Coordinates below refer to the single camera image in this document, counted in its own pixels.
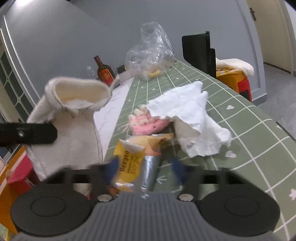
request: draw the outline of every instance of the pink plush toy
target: pink plush toy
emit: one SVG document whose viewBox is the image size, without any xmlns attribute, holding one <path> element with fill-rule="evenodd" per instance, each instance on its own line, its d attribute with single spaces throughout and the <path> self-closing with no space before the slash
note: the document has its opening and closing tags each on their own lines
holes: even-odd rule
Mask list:
<svg viewBox="0 0 296 241">
<path fill-rule="evenodd" d="M 140 106 L 140 109 L 135 109 L 133 115 L 128 116 L 128 120 L 129 127 L 136 136 L 159 133 L 170 123 L 170 120 L 151 117 L 144 104 Z"/>
</svg>

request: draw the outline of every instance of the black chair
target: black chair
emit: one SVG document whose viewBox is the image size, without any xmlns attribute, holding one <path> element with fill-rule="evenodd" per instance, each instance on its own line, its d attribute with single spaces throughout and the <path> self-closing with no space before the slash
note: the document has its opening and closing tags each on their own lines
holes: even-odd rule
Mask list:
<svg viewBox="0 0 296 241">
<path fill-rule="evenodd" d="M 210 32 L 182 37 L 183 57 L 193 67 L 216 78 L 216 53 L 210 47 Z"/>
</svg>

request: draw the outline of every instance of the green tablecloth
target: green tablecloth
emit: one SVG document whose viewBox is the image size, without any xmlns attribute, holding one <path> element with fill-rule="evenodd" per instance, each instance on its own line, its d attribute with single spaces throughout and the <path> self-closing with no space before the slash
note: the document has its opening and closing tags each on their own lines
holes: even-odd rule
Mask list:
<svg viewBox="0 0 296 241">
<path fill-rule="evenodd" d="M 203 90 L 208 92 L 208 115 L 231 131 L 231 146 L 223 146 L 220 153 L 214 156 L 190 159 L 181 150 L 177 140 L 172 141 L 162 152 L 162 163 L 154 190 L 178 193 L 182 188 L 167 162 L 171 155 L 178 156 L 186 164 L 201 165 L 205 169 L 230 168 L 276 199 L 281 208 L 281 218 L 275 233 L 282 240 L 289 239 L 296 233 L 296 191 L 293 192 L 296 189 L 296 144 L 260 108 L 192 66 L 176 61 L 165 74 L 153 80 L 147 82 L 139 77 L 134 79 L 105 158 L 112 156 L 118 139 L 125 139 L 131 134 L 130 131 L 122 132 L 121 127 L 127 123 L 127 116 L 135 108 L 147 104 L 169 89 L 194 81 L 201 81 Z M 164 132 L 172 131 L 174 129 L 171 124 Z M 213 185 L 204 185 L 203 195 L 213 190 Z"/>
</svg>

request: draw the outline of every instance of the brown glass bottle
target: brown glass bottle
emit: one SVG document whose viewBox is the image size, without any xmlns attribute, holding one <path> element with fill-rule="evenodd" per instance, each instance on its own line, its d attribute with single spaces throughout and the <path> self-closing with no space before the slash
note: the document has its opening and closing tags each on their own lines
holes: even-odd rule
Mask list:
<svg viewBox="0 0 296 241">
<path fill-rule="evenodd" d="M 103 64 L 99 56 L 94 57 L 94 60 L 98 65 L 98 76 L 100 80 L 107 85 L 111 85 L 115 79 L 115 74 L 113 73 L 111 67 Z"/>
</svg>

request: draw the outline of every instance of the clear plastic bottle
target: clear plastic bottle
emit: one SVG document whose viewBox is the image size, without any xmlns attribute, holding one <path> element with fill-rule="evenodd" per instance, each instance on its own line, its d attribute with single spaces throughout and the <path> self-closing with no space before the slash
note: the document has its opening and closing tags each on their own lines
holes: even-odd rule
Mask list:
<svg viewBox="0 0 296 241">
<path fill-rule="evenodd" d="M 87 67 L 87 73 L 89 74 L 89 78 L 92 80 L 96 80 L 98 78 L 97 74 L 92 70 L 90 66 Z"/>
</svg>

